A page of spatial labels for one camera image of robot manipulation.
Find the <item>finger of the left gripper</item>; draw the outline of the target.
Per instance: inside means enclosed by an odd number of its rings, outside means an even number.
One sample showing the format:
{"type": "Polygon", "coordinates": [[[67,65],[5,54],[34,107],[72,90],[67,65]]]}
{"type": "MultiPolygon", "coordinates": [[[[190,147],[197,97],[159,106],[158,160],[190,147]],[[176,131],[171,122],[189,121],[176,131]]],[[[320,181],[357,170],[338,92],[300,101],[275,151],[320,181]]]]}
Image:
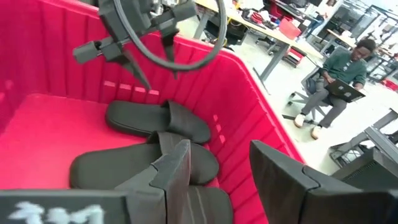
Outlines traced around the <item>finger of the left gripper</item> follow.
{"type": "Polygon", "coordinates": [[[132,73],[132,75],[145,87],[146,90],[152,89],[144,72],[141,70],[140,66],[133,59],[132,55],[128,51],[122,51],[119,62],[126,70],[132,73]]]}
{"type": "Polygon", "coordinates": [[[174,37],[179,33],[176,27],[169,27],[160,31],[162,45],[169,62],[174,62],[174,37]]]}

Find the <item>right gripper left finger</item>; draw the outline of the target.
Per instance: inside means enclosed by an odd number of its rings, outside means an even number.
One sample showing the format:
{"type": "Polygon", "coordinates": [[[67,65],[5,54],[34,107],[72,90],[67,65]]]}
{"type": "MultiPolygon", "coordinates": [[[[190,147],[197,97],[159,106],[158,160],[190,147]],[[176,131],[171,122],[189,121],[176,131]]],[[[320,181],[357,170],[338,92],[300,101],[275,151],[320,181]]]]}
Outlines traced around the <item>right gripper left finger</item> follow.
{"type": "Polygon", "coordinates": [[[127,192],[129,224],[181,224],[190,181],[190,141],[116,187],[127,192]]]}

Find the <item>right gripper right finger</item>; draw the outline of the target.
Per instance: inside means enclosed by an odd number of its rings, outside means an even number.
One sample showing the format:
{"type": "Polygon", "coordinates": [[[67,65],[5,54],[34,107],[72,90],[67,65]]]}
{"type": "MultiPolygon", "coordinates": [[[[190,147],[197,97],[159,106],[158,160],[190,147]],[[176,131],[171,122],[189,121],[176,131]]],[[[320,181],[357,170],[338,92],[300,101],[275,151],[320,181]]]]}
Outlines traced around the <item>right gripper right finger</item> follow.
{"type": "Polygon", "coordinates": [[[250,142],[249,160],[269,224],[338,224],[330,200],[358,191],[259,140],[250,142]]]}

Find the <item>small smooth black slide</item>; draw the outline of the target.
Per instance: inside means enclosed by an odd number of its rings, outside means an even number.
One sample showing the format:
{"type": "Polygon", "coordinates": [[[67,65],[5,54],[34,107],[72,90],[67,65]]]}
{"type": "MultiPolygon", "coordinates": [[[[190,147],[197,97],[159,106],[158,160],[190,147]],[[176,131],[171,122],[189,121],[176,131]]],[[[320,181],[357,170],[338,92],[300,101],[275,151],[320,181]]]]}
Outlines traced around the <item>small smooth black slide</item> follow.
{"type": "Polygon", "coordinates": [[[169,132],[204,144],[211,139],[207,123],[191,110],[172,100],[161,105],[112,101],[105,112],[106,124],[122,133],[149,136],[169,132]]]}
{"type": "MultiPolygon", "coordinates": [[[[170,154],[185,137],[153,132],[142,144],[84,153],[70,166],[70,187],[74,189],[113,189],[146,169],[161,156],[170,154]]],[[[191,142],[190,184],[206,185],[219,171],[216,157],[203,146],[191,142]]]]}

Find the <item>red plastic bin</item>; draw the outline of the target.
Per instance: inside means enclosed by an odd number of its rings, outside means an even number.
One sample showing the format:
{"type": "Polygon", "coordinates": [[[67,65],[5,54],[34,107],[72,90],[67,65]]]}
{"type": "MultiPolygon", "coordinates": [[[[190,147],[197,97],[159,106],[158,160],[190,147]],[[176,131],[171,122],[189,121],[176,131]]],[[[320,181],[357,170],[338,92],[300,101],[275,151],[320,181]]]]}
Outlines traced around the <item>red plastic bin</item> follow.
{"type": "Polygon", "coordinates": [[[128,45],[149,80],[146,90],[101,57],[76,62],[75,47],[106,35],[96,8],[82,2],[0,0],[0,189],[68,188],[76,156],[143,142],[106,125],[108,103],[172,100],[209,125],[207,147],[220,164],[212,186],[229,195],[234,224],[268,224],[250,142],[301,157],[243,61],[223,51],[206,67],[174,77],[128,45]]]}

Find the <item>black perforated box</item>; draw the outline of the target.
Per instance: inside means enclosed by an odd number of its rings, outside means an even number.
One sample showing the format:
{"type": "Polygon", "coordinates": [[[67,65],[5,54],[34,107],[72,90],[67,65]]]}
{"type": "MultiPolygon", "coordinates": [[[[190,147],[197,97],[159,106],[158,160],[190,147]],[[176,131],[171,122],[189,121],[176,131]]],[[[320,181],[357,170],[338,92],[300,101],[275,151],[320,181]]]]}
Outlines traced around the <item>black perforated box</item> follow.
{"type": "Polygon", "coordinates": [[[364,190],[398,190],[398,163],[372,149],[331,175],[364,190]]]}

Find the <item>long wooden work table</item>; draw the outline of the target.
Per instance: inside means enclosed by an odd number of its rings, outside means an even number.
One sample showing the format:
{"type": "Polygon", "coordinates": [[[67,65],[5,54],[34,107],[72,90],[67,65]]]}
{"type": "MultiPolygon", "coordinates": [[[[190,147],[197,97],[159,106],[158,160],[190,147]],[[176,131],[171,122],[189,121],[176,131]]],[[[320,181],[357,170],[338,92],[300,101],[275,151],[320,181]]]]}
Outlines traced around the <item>long wooden work table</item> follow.
{"type": "MultiPolygon", "coordinates": [[[[194,0],[194,2],[204,7],[204,11],[202,17],[200,19],[200,23],[195,31],[194,39],[200,39],[203,31],[205,30],[205,26],[209,18],[215,13],[220,13],[217,7],[215,0],[194,0]]],[[[289,47],[295,47],[302,52],[305,52],[307,55],[312,55],[317,58],[323,58],[323,55],[315,50],[310,44],[306,44],[305,42],[296,42],[295,40],[289,39],[286,35],[281,33],[278,30],[271,30],[269,28],[262,28],[258,25],[254,25],[248,21],[245,21],[242,16],[239,15],[239,12],[236,9],[226,9],[226,16],[232,20],[235,20],[239,23],[244,24],[246,27],[253,28],[254,30],[261,32],[269,37],[277,39],[281,42],[280,50],[274,53],[272,60],[268,63],[267,67],[259,76],[262,82],[266,81],[269,75],[272,73],[273,69],[275,69],[276,65],[282,60],[282,57],[287,53],[289,47]]]]}

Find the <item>grey office chair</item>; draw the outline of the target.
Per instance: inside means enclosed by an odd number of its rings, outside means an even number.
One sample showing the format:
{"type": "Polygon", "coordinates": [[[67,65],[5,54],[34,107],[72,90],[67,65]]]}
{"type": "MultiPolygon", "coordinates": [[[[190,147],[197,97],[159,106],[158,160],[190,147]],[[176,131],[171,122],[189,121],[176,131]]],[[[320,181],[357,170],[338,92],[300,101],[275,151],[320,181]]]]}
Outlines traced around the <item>grey office chair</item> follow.
{"type": "MultiPolygon", "coordinates": [[[[319,66],[316,66],[303,80],[301,81],[301,90],[304,93],[299,91],[292,92],[288,97],[288,102],[286,106],[292,106],[293,104],[303,104],[305,105],[312,94],[316,92],[315,84],[316,80],[319,77],[319,66]]],[[[325,98],[321,103],[317,104],[313,109],[311,109],[309,115],[311,118],[306,119],[305,123],[315,124],[317,118],[317,113],[320,113],[322,116],[325,116],[326,113],[322,110],[322,108],[326,108],[331,106],[330,100],[325,98]]]]}

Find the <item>small red box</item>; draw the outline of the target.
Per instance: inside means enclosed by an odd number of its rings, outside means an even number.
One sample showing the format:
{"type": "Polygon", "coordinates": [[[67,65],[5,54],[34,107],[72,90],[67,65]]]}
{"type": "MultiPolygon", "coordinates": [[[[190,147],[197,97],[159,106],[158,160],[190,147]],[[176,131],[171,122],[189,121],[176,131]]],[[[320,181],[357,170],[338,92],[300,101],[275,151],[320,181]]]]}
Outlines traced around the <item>small red box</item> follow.
{"type": "Polygon", "coordinates": [[[279,22],[278,29],[290,40],[295,40],[301,34],[301,30],[285,18],[279,22]]]}

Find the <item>dark grey laptop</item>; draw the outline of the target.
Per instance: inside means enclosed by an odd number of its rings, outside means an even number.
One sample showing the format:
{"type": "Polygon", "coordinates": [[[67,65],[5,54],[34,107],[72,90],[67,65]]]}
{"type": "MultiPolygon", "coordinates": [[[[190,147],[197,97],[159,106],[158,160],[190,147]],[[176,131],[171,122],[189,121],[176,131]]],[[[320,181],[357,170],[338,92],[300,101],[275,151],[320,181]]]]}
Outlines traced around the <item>dark grey laptop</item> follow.
{"type": "Polygon", "coordinates": [[[336,79],[335,81],[329,83],[325,88],[330,94],[341,100],[344,100],[347,103],[352,103],[365,97],[363,93],[340,79],[336,79]]]}

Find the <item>person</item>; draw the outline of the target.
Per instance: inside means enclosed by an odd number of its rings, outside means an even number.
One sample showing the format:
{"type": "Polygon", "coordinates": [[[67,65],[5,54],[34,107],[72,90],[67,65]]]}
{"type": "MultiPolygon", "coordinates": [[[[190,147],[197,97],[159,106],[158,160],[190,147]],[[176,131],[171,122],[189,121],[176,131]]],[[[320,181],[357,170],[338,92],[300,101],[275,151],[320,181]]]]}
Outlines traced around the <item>person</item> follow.
{"type": "Polygon", "coordinates": [[[320,76],[315,82],[315,92],[310,95],[307,104],[295,117],[294,125],[301,128],[306,115],[311,109],[327,99],[332,109],[311,130],[311,137],[317,140],[322,131],[330,127],[330,124],[346,109],[347,102],[330,93],[326,86],[336,80],[346,84],[353,84],[356,90],[363,89],[366,82],[366,61],[364,60],[376,49],[376,42],[372,39],[360,40],[352,52],[340,52],[330,56],[319,69],[320,76]]]}

